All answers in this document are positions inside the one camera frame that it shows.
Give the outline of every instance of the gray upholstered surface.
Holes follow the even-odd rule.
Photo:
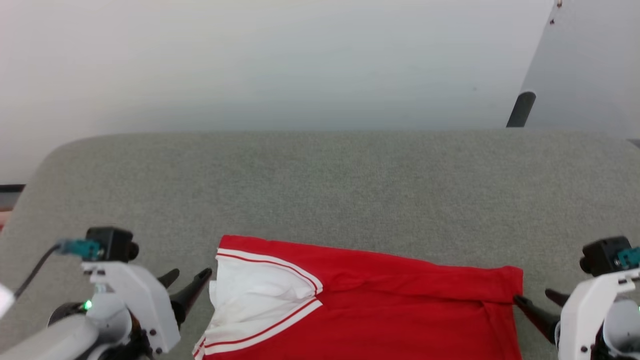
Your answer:
[[[27,185],[0,238],[0,282],[15,288],[61,236],[130,229],[137,260],[181,281],[225,233],[387,252],[448,265],[520,266],[525,293],[586,278],[581,247],[640,243],[640,151],[625,140],[522,129],[444,133],[122,135],[66,145]],[[91,287],[52,258],[0,320],[0,350],[41,329]],[[188,359],[212,314],[200,297],[165,358]],[[516,311],[525,360],[556,353]]]

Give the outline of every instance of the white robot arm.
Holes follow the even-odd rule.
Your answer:
[[[46,329],[0,355],[0,360],[134,360],[169,352],[180,341],[180,325],[212,270],[203,270],[169,296],[166,288],[179,271],[156,278],[128,264],[138,253],[131,238],[127,231],[105,227],[91,228],[87,239],[61,242],[59,253],[83,258],[84,274],[95,285],[93,297],[57,308]]]
[[[516,296],[516,305],[558,348],[559,360],[639,360],[640,311],[621,294],[640,281],[640,249],[624,237],[596,241],[583,248],[582,269],[594,275],[571,293],[547,289],[546,296],[562,306],[560,316]]]

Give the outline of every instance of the teal connector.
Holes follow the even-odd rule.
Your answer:
[[[624,269],[637,268],[640,265],[640,247],[622,250],[618,253],[618,261]]]
[[[79,256],[84,261],[99,260],[104,253],[100,243],[93,240],[62,239],[58,243],[60,244],[58,254]]]

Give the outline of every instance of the red stripe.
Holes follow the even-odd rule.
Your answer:
[[[302,309],[304,309],[305,307],[307,307],[307,306],[309,306],[309,305],[311,305],[311,304],[315,303],[316,301],[318,301],[318,300],[317,300],[317,299],[314,299],[313,301],[307,302],[303,307],[299,308],[298,310],[295,310],[295,312],[294,312],[293,314],[291,314],[291,315],[287,316],[286,318],[284,318],[284,319],[280,320],[279,322],[277,322],[276,324],[272,325],[271,327],[268,327],[267,329],[264,329],[263,331],[258,332],[256,335],[249,336],[248,338],[244,338],[244,339],[241,339],[241,340],[234,340],[234,341],[221,341],[221,342],[219,342],[219,343],[213,343],[213,344],[205,345],[204,347],[205,347],[205,348],[209,348],[209,347],[214,347],[214,346],[216,346],[216,345],[237,344],[237,343],[241,343],[241,342],[243,342],[243,341],[251,340],[251,339],[255,338],[256,336],[260,336],[260,335],[264,334],[265,332],[267,332],[267,331],[269,331],[269,330],[273,329],[274,327],[276,327],[276,326],[280,325],[281,323],[283,323],[283,322],[287,321],[290,317],[292,317],[292,316],[294,316],[295,314],[299,313],[300,311],[302,311]]]
[[[282,266],[288,269],[291,269],[293,271],[295,271],[298,275],[304,277],[305,279],[307,279],[309,282],[311,282],[311,285],[314,286],[315,289],[315,293],[314,295],[318,294],[318,287],[316,286],[316,284],[313,282],[313,280],[309,279],[308,277],[304,276],[303,274],[301,274],[299,271],[297,271],[296,269],[292,268],[291,266],[287,266],[284,264],[279,264],[279,263],[275,263],[273,261],[268,261],[268,260],[253,260],[253,259],[246,259],[246,258],[242,258],[240,256],[236,256],[236,255],[227,255],[227,254],[220,254],[218,253],[218,256],[226,256],[228,258],[236,258],[236,259],[240,259],[240,260],[245,260],[245,261],[250,261],[252,263],[269,263],[269,264],[274,264],[274,265],[278,265],[278,266]]]

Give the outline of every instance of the cable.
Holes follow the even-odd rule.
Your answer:
[[[47,252],[44,253],[42,258],[40,258],[40,261],[38,261],[38,263],[36,264],[36,267],[34,267],[33,270],[31,271],[31,274],[29,274],[29,277],[27,277],[27,279],[22,283],[22,285],[20,285],[18,290],[16,290],[15,293],[13,293],[13,297],[16,300],[20,297],[20,295],[22,295],[22,293],[27,288],[27,286],[31,284],[31,281],[33,280],[34,277],[36,277],[36,274],[38,273],[38,271],[40,271],[40,268],[42,268],[42,265],[44,265],[44,262],[47,261],[47,258],[59,248],[60,248],[60,244],[55,244],[51,247],[51,249],[47,250]]]

